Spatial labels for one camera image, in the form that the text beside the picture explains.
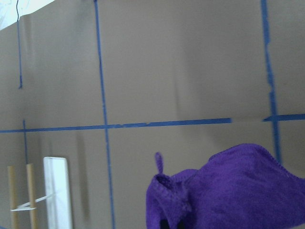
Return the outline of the purple microfibre towel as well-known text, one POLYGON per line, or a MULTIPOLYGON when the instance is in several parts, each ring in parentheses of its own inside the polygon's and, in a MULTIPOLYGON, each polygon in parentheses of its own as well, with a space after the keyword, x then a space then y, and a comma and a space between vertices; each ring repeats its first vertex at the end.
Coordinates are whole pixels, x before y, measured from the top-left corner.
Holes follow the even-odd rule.
POLYGON ((305 181, 262 146, 241 144, 200 169, 157 174, 146 192, 149 229, 290 229, 305 222, 305 181))

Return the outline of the white rack base tray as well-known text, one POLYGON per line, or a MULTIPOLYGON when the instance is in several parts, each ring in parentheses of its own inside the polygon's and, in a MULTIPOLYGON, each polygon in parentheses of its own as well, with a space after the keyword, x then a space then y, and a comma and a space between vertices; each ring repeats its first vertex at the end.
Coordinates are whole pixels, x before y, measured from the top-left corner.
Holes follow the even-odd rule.
POLYGON ((43 159, 43 165, 48 228, 72 229, 67 160, 48 156, 43 159))

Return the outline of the left wooden rack bar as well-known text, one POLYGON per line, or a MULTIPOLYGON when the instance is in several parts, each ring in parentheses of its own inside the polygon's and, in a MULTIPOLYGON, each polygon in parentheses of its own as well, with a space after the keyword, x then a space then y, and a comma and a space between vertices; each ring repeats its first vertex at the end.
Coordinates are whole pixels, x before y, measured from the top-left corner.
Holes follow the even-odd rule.
POLYGON ((15 211, 17 208, 17 192, 16 192, 16 177, 14 166, 8 166, 8 180, 9 180, 9 195, 10 195, 10 218, 11 228, 19 229, 18 213, 15 211))

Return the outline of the wooden rack bar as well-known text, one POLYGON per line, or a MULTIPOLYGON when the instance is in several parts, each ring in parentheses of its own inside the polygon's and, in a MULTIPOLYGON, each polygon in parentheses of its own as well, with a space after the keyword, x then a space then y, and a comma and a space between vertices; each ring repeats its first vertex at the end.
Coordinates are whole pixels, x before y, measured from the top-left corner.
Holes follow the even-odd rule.
POLYGON ((32 229, 38 229, 38 216, 36 207, 36 192, 35 192, 35 180, 34 180, 34 166, 33 164, 27 164, 27 184, 28 195, 30 201, 30 226, 32 229))
POLYGON ((11 228, 19 229, 18 213, 15 211, 17 208, 17 192, 16 192, 16 177, 14 166, 8 166, 8 180, 9 180, 9 195, 10 195, 10 218, 11 228))

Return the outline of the right wooden rack bar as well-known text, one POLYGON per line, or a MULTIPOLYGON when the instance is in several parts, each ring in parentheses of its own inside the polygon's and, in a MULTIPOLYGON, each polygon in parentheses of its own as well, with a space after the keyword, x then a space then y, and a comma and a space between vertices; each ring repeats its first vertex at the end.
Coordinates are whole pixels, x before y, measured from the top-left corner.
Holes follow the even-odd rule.
POLYGON ((35 180, 34 180, 34 166, 33 164, 27 164, 27 184, 28 195, 30 201, 30 226, 32 229, 38 229, 38 216, 36 207, 36 192, 35 192, 35 180))

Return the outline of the brown paper table cover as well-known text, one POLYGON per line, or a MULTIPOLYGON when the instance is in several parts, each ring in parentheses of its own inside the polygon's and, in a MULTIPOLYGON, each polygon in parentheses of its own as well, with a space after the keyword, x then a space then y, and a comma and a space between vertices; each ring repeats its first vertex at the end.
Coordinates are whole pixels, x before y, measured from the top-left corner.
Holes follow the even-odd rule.
POLYGON ((154 153, 175 174, 241 143, 305 175, 302 0, 56 0, 0 32, 7 167, 65 157, 75 229, 143 229, 154 153))

